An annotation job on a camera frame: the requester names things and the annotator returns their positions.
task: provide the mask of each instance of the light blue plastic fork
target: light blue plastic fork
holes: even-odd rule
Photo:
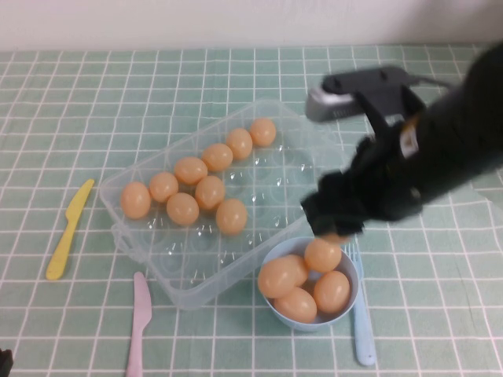
[[[363,264],[360,256],[360,249],[354,243],[349,243],[344,247],[347,256],[353,261],[358,272],[358,278],[363,280]],[[356,348],[356,358],[358,362],[365,366],[376,363],[376,345],[372,336],[370,319],[365,307],[363,288],[358,292],[353,306],[354,314],[354,344]]]

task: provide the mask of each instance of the blue bowl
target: blue bowl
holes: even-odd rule
[[[303,257],[307,245],[312,240],[313,237],[298,237],[283,241],[278,245],[276,245],[269,252],[269,254],[267,254],[262,264],[265,265],[267,262],[273,259],[284,257],[285,255],[289,254],[297,254]],[[336,267],[335,271],[340,271],[347,276],[347,279],[349,280],[349,284],[351,286],[351,296],[344,310],[340,313],[337,313],[333,317],[320,316],[320,314],[318,313],[313,323],[303,324],[301,322],[297,322],[296,320],[290,320],[289,318],[283,316],[273,307],[271,301],[268,298],[264,297],[264,299],[267,301],[267,305],[269,305],[269,307],[273,310],[274,315],[281,322],[283,322],[290,328],[293,328],[298,331],[308,331],[308,332],[320,331],[322,328],[337,322],[340,318],[344,317],[347,314],[347,312],[351,310],[354,304],[354,300],[356,299],[356,294],[358,293],[358,290],[361,289],[360,280],[358,279],[358,273],[356,272],[356,268],[354,267],[353,262],[349,259],[349,257],[345,253],[343,253],[343,257],[340,260],[340,263]],[[321,277],[320,273],[316,273],[313,271],[311,271],[309,274],[309,280],[317,280],[320,277]]]

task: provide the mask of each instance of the black robotic arm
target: black robotic arm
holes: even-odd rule
[[[309,119],[365,113],[374,130],[349,169],[326,174],[302,201],[315,235],[348,236],[368,220],[418,214],[425,203],[503,164],[503,43],[430,106],[409,88],[424,81],[448,86],[384,67],[330,75],[311,90]],[[390,117],[400,120],[390,125]]]

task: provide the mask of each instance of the clear plastic egg tray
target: clear plastic egg tray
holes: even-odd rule
[[[242,233],[222,235],[215,214],[204,212],[190,227],[180,227],[169,219],[165,205],[154,202],[145,218],[124,217],[119,203],[124,185],[142,181],[148,186],[151,177],[172,171],[182,157],[200,156],[207,146],[225,143],[231,130],[248,129],[261,117],[276,124],[274,143],[253,148],[246,160],[234,161],[222,173],[211,173],[223,180],[226,198],[247,207]],[[177,307],[195,309],[258,268],[276,244],[305,233],[301,199],[316,189],[323,172],[346,163],[336,135],[316,131],[281,102],[258,101],[111,176],[100,187],[100,197],[115,222],[116,246],[146,264]],[[194,187],[180,191],[193,194]]]

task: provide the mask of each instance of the brown egg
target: brown egg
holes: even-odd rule
[[[147,215],[151,202],[149,189],[141,182],[128,183],[120,196],[120,206],[124,214],[134,220]]]
[[[167,200],[167,215],[178,225],[191,225],[199,217],[196,200],[189,194],[179,192]]]
[[[167,199],[178,192],[178,181],[173,174],[164,171],[152,177],[149,185],[152,199],[166,203]]]
[[[201,179],[196,187],[196,201],[204,210],[214,210],[223,202],[226,195],[226,187],[218,177],[208,175]]]
[[[295,287],[284,297],[274,299],[274,308],[285,317],[303,324],[316,318],[316,302],[302,288]]]
[[[207,167],[203,160],[197,157],[184,157],[174,165],[175,177],[185,185],[197,185],[207,176]]]
[[[280,298],[296,285],[296,264],[290,258],[276,258],[262,266],[257,278],[259,291],[267,298]]]
[[[244,229],[248,212],[240,200],[228,199],[218,206],[216,220],[220,232],[231,236]]]
[[[339,245],[328,243],[321,238],[315,238],[309,242],[304,253],[307,267],[319,273],[327,273],[335,269],[342,257]]]
[[[296,287],[300,287],[302,284],[306,283],[307,277],[309,276],[309,269],[307,268],[304,259],[295,254],[287,255],[285,258],[290,258],[296,264]]]
[[[201,159],[209,171],[222,171],[233,162],[233,151],[225,144],[213,144],[204,149]]]
[[[336,245],[344,245],[345,243],[348,243],[350,239],[348,236],[339,236],[337,233],[327,233],[321,238],[328,243],[334,243]]]
[[[274,122],[268,118],[257,119],[250,126],[250,135],[253,145],[268,147],[276,138]]]
[[[323,275],[314,286],[314,301],[323,313],[335,314],[343,310],[349,302],[351,287],[349,280],[339,271]]]
[[[234,159],[246,159],[252,153],[253,140],[244,128],[236,128],[229,132],[227,146],[233,151]]]

